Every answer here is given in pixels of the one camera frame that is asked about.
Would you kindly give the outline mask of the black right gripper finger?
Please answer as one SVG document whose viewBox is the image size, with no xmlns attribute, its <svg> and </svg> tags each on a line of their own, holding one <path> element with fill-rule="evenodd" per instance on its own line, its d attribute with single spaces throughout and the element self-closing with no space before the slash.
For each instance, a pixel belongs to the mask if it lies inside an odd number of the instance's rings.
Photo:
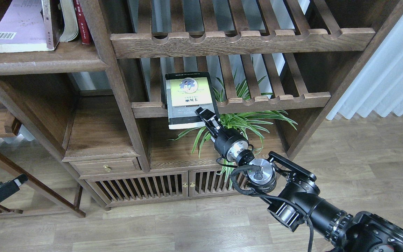
<svg viewBox="0 0 403 252">
<path fill-rule="evenodd" d="M 219 133 L 224 129 L 224 126 L 220 122 L 218 116 L 211 110 L 199 107 L 197 110 L 195 110 L 195 113 L 200 117 L 203 123 L 205 123 L 205 126 L 210 133 Z"/>
</svg>

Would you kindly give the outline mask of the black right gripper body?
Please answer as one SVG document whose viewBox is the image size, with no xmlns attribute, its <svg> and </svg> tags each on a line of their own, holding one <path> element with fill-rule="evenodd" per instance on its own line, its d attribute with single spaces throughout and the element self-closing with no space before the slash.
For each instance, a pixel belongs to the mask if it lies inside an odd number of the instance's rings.
<svg viewBox="0 0 403 252">
<path fill-rule="evenodd" d="M 224 127 L 217 129 L 208 126 L 207 128 L 214 139 L 214 148 L 228 162 L 247 165 L 254 159 L 252 151 L 248 149 L 248 140 L 236 129 Z"/>
</svg>

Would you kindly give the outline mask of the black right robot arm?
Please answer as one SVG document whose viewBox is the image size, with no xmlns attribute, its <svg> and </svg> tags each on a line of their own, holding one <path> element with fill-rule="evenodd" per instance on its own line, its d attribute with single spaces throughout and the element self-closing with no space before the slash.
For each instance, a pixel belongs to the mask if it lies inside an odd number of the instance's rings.
<svg viewBox="0 0 403 252">
<path fill-rule="evenodd" d="M 403 229 L 367 211 L 353 216 L 319 196 L 316 176 L 301 166 L 270 152 L 256 159 L 249 143 L 237 130 L 225 128 L 217 115 L 202 107 L 196 114 L 205 123 L 222 159 L 235 162 L 230 174 L 235 190 L 259 197 L 268 212 L 294 232 L 309 226 L 309 245 L 317 231 L 334 246 L 334 252 L 403 252 Z"/>
</svg>

